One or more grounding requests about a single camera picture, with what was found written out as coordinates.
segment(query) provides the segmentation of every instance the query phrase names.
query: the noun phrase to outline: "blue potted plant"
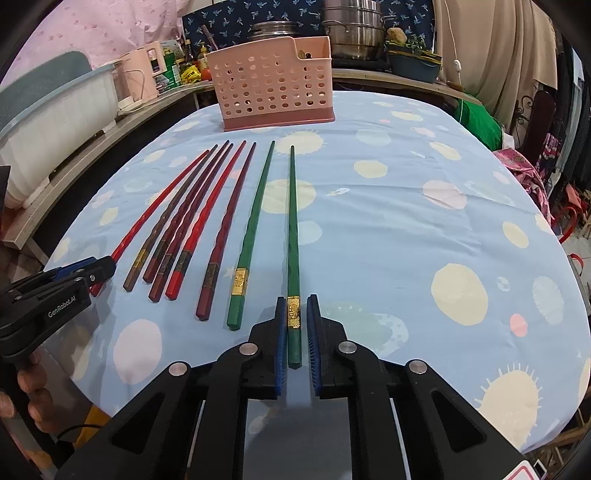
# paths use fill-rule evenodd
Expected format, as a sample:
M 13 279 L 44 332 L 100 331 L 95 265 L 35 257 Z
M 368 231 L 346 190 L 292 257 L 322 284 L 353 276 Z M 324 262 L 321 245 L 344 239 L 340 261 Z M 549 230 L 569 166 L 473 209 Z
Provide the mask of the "blue potted plant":
M 441 70 L 441 56 L 427 49 L 422 37 L 407 37 L 401 28 L 389 28 L 385 45 L 393 74 L 419 82 L 435 82 Z

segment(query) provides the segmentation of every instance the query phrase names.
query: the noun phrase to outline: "chopstick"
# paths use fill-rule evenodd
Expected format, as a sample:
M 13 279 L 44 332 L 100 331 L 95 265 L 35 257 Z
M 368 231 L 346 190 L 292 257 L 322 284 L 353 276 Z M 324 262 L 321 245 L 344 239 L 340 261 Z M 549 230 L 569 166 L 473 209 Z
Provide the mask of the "chopstick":
M 258 219 L 261 214 L 262 197 L 265 193 L 265 186 L 267 185 L 267 177 L 269 175 L 269 167 L 271 166 L 271 159 L 273 158 L 273 150 L 275 149 L 275 141 L 271 142 L 265 165 L 261 171 L 261 177 L 256 187 L 255 198 L 252 201 L 251 215 L 246 224 L 246 233 L 242 240 L 242 250 L 240 257 L 238 257 L 238 266 L 234 276 L 232 287 L 232 296 L 230 297 L 230 306 L 228 307 L 228 318 L 226 325 L 230 330 L 238 330 L 242 324 L 242 311 L 244 308 L 244 297 L 246 295 L 246 285 L 248 282 L 248 270 L 251 267 L 252 250 L 255 245 L 256 227 L 258 226 Z
M 246 145 L 246 141 L 243 141 L 242 144 L 240 145 L 240 147 L 238 147 L 238 150 L 236 151 L 236 153 L 234 154 L 234 156 L 232 157 L 232 159 L 228 163 L 228 166 L 224 170 L 222 176 L 220 177 L 220 180 L 218 180 L 218 183 L 221 181 L 221 179 L 223 178 L 224 175 L 226 175 L 226 178 L 227 178 L 227 175 L 229 175 L 230 170 L 232 169 L 232 166 L 236 163 L 236 159 L 240 156 L 242 149 L 244 149 L 244 145 Z M 183 241 L 183 238 L 184 238 L 185 234 L 187 233 L 187 230 L 189 230 L 189 226 L 191 225 L 191 222 L 193 221 L 193 218 L 195 217 L 195 214 L 197 213 L 199 205 L 203 201 L 203 199 L 207 193 L 207 190 L 209 189 L 209 186 L 212 184 L 212 181 L 215 178 L 217 171 L 220 169 L 220 167 L 222 166 L 222 163 L 224 162 L 224 160 L 226 160 L 226 157 L 228 156 L 228 154 L 230 153 L 230 151 L 232 150 L 233 147 L 234 147 L 234 144 L 230 144 L 228 149 L 224 152 L 224 155 L 221 158 L 220 163 L 218 165 L 216 165 L 215 169 L 212 171 L 212 174 L 207 178 L 206 182 L 203 184 L 202 189 L 199 190 L 199 194 L 197 194 L 197 197 L 195 197 L 195 199 L 193 200 L 193 203 L 191 204 L 189 211 L 187 212 L 187 214 L 183 218 L 183 223 L 178 228 L 177 233 L 174 236 L 174 240 L 169 245 L 168 250 L 166 250 L 166 254 L 162 260 L 162 264 L 160 265 L 160 268 L 158 269 L 158 273 L 157 273 L 156 278 L 154 280 L 154 284 L 152 285 L 152 288 L 150 289 L 150 293 L 148 295 L 148 298 L 150 300 L 152 300 L 153 302 L 160 301 L 160 297 L 162 296 L 162 292 L 164 291 L 164 286 L 166 285 L 166 282 L 168 280 L 168 275 L 170 274 L 171 270 L 173 269 L 174 260 L 177 258 L 178 251 L 181 248 L 181 242 Z
M 301 367 L 300 253 L 297 241 L 296 149 L 290 149 L 289 227 L 287 236 L 287 365 Z
M 230 196 L 230 200 L 228 201 L 226 213 L 224 214 L 222 219 L 222 225 L 217 233 L 216 243 L 213 247 L 211 256 L 209 258 L 209 263 L 207 265 L 205 277 L 203 279 L 201 293 L 199 294 L 199 302 L 197 304 L 196 312 L 196 315 L 199 318 L 199 320 L 207 320 L 209 318 L 209 312 L 211 311 L 213 302 L 213 293 L 215 292 L 216 288 L 217 274 L 219 272 L 220 264 L 222 263 L 223 252 L 226 246 L 226 240 L 228 239 L 228 233 L 230 231 L 230 224 L 232 223 L 232 217 L 234 215 L 234 211 L 236 210 L 236 205 L 238 204 L 238 197 L 240 196 L 240 192 L 242 191 L 242 185 L 244 184 L 246 172 L 248 171 L 248 167 L 251 163 L 252 156 L 254 155 L 255 148 L 256 142 L 252 144 L 252 147 L 248 152 L 244 165 L 242 166 L 240 176 L 238 177 L 238 180 L 234 185 L 234 190 L 232 191 L 232 195 Z M 228 178 L 228 175 L 230 174 L 230 169 L 233 166 L 233 161 L 235 161 L 234 158 L 228 164 L 226 170 L 222 173 L 222 176 L 217 181 L 217 185 L 214 187 L 211 195 L 207 200 L 207 203 L 205 204 L 205 207 L 201 211 L 197 223 L 195 223 L 195 225 L 193 226 L 193 230 L 191 231 L 190 237 L 184 244 L 183 251 L 181 252 L 178 258 L 177 264 L 174 267 L 173 274 L 170 277 L 170 282 L 168 283 L 168 287 L 166 289 L 166 296 L 170 300 L 175 300 L 178 297 L 178 292 L 181 289 L 184 275 L 187 271 L 193 253 L 195 252 L 195 247 L 197 247 L 199 237 L 201 236 L 203 228 L 205 227 L 205 222 L 207 222 L 207 219 L 209 218 L 209 215 L 212 211 L 213 205 L 217 201 L 217 198 L 220 192 L 222 191 L 222 187 L 226 179 Z
M 146 208 L 145 212 L 142 214 L 141 217 L 139 217 L 139 219 L 134 223 L 134 225 L 131 227 L 131 229 L 129 230 L 129 232 L 127 232 L 127 234 L 123 237 L 123 240 L 121 241 L 121 243 L 119 243 L 119 245 L 117 246 L 117 248 L 115 248 L 115 250 L 113 250 L 113 253 L 111 254 L 111 258 L 113 260 L 115 260 L 115 262 L 118 262 L 119 259 L 121 258 L 121 255 L 123 255 L 123 252 L 125 251 L 125 249 L 129 246 L 129 244 L 131 243 L 131 241 L 134 239 L 135 235 L 139 232 L 139 230 L 142 228 L 142 226 L 144 225 L 144 223 L 146 222 L 146 220 L 148 220 L 148 218 L 150 218 L 150 216 L 156 211 L 156 209 L 160 206 L 160 204 L 164 201 L 164 199 L 168 196 L 168 194 L 170 192 L 173 191 L 173 188 L 176 187 L 176 185 L 179 184 L 179 182 L 187 175 L 187 173 L 189 173 L 194 167 L 195 165 L 203 158 L 205 157 L 207 154 L 209 153 L 209 150 L 204 151 L 197 159 L 195 159 L 187 168 L 185 168 L 163 191 L 160 195 L 158 195 L 158 197 L 152 202 L 152 204 Z M 97 283 L 95 285 L 93 285 L 90 288 L 90 293 L 93 297 L 96 297 L 99 293 L 101 288 L 103 287 L 102 283 Z
M 207 167 L 205 167 L 203 169 L 203 172 L 201 173 L 201 175 L 199 176 L 199 178 L 197 179 L 197 181 L 195 182 L 193 187 L 191 187 L 191 190 L 189 190 L 189 193 L 187 194 L 187 196 L 185 197 L 185 199 L 181 203 L 180 207 L 178 207 L 178 210 L 174 214 L 173 219 L 170 220 L 170 224 L 168 225 L 167 229 L 164 231 L 164 235 L 160 239 L 160 242 L 158 242 L 158 245 L 156 246 L 156 250 L 154 250 L 152 257 L 150 258 L 150 261 L 148 262 L 148 267 L 146 267 L 146 270 L 144 271 L 144 275 L 142 278 L 144 279 L 145 282 L 152 283 L 154 281 L 154 278 L 156 277 L 156 273 L 158 273 L 158 267 L 160 266 L 160 264 L 162 263 L 162 259 L 164 258 L 164 254 L 166 252 L 166 249 L 170 245 L 170 242 L 172 241 L 172 239 L 174 237 L 174 233 L 176 232 L 178 225 L 181 223 L 181 220 L 183 219 L 184 214 L 187 212 L 189 206 L 191 205 L 191 201 L 193 200 L 195 195 L 197 195 L 197 193 L 200 191 L 200 188 L 203 185 L 203 183 L 206 181 L 207 175 L 209 174 L 211 169 L 215 165 L 220 164 L 219 158 L 221 155 L 225 155 L 224 149 L 226 148 L 226 146 L 228 146 L 229 143 L 230 143 L 230 141 L 226 140 L 226 142 L 222 145 L 220 150 L 216 153 L 215 157 L 213 157 L 213 159 L 209 162 L 209 164 L 207 164 Z
M 193 180 L 197 176 L 197 173 L 199 173 L 199 171 L 207 163 L 207 161 L 209 160 L 211 155 L 213 155 L 213 153 L 216 151 L 216 149 L 217 149 L 217 144 L 215 144 L 211 150 L 206 150 L 207 154 L 201 155 L 195 161 L 195 162 L 198 162 L 199 160 L 201 160 L 198 163 L 198 165 L 195 167 L 195 169 L 191 172 L 191 175 L 189 175 L 187 177 L 187 180 L 185 180 L 185 182 L 180 187 L 178 192 L 174 195 L 173 199 L 170 201 L 170 203 L 166 207 L 166 210 L 163 211 L 162 215 L 160 216 L 160 219 L 158 220 L 158 223 L 156 223 L 156 225 L 154 225 L 154 228 L 152 228 L 152 231 L 151 231 L 149 237 L 145 240 L 144 244 L 142 245 L 142 248 L 139 249 L 139 253 L 138 253 L 137 257 L 135 257 L 134 263 L 132 264 L 131 268 L 129 269 L 129 273 L 127 274 L 127 278 L 125 279 L 125 281 L 123 283 L 123 288 L 126 291 L 132 291 L 134 289 L 135 283 L 138 281 L 138 278 L 139 278 L 139 275 L 141 274 L 142 268 L 144 267 L 144 264 L 145 264 L 146 260 L 148 259 L 148 255 L 150 254 L 154 245 L 156 244 L 156 240 L 158 239 L 158 236 L 162 232 L 164 225 L 166 225 L 168 218 L 170 217 L 170 215 L 172 214 L 174 209 L 177 207 L 181 198 L 183 198 L 183 195 L 185 194 L 187 189 L 192 184 Z

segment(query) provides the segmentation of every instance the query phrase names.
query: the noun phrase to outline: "sticker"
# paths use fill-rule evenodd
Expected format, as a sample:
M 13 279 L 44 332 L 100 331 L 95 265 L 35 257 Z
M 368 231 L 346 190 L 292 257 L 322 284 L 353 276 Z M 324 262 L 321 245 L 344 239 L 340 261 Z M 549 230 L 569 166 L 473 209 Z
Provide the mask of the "sticker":
M 538 475 L 527 460 L 523 460 L 503 480 L 538 480 Z

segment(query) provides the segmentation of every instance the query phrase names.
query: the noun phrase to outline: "blue patterned fabric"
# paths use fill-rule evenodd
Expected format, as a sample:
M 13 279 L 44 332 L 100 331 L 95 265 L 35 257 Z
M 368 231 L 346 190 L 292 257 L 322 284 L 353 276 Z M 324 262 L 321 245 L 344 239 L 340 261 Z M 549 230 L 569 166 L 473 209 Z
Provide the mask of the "blue patterned fabric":
M 74 221 L 47 268 L 110 254 L 147 205 L 205 148 L 256 141 L 208 322 L 194 314 L 245 154 L 197 245 L 179 297 L 122 288 L 165 204 L 131 242 L 92 307 L 46 342 L 76 385 L 116 413 L 167 365 L 212 362 L 273 317 L 284 296 L 287 181 L 295 145 L 301 297 L 386 360 L 421 358 L 517 448 L 552 439 L 586 392 L 591 339 L 564 251 L 529 195 L 451 116 L 426 103 L 334 92 L 336 121 L 223 132 L 213 105 L 143 148 Z M 242 238 L 272 140 L 242 329 L 225 324 Z M 245 479 L 350 478 L 346 402 L 310 391 L 304 365 L 287 395 L 251 402 Z
M 382 13 L 394 15 L 387 27 L 401 27 L 407 34 L 422 36 L 428 46 L 433 44 L 435 15 L 431 0 L 381 0 Z M 324 35 L 320 9 L 322 0 L 226 0 L 185 15 L 185 36 L 197 47 L 208 44 L 201 32 L 206 25 L 220 48 L 248 41 L 251 26 L 270 20 L 297 22 L 300 35 Z

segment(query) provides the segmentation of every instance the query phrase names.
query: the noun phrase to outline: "pink plastic basket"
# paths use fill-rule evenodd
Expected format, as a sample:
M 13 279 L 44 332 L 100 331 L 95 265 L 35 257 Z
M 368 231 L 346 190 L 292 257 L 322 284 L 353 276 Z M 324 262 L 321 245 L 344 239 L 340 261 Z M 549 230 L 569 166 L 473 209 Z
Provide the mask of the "pink plastic basket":
M 226 132 L 335 120 L 328 37 L 257 40 L 207 60 Z

